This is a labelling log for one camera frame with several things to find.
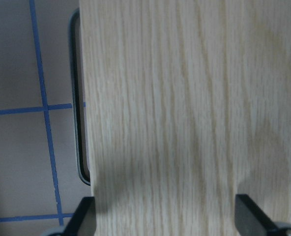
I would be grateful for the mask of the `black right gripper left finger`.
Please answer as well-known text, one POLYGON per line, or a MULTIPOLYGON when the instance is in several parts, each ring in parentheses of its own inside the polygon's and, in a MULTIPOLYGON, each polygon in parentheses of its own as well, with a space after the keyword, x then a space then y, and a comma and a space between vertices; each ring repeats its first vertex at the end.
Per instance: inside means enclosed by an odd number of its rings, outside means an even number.
POLYGON ((93 236, 96 232, 94 197, 83 197, 71 220, 63 231, 64 236, 93 236))

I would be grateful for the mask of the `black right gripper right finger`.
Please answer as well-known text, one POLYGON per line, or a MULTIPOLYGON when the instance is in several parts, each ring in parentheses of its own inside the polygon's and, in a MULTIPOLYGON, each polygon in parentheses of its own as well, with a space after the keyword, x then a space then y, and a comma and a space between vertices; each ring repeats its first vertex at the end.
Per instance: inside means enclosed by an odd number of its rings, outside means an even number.
POLYGON ((236 194, 234 223, 241 236, 286 236, 286 229, 279 228, 247 195, 236 194))

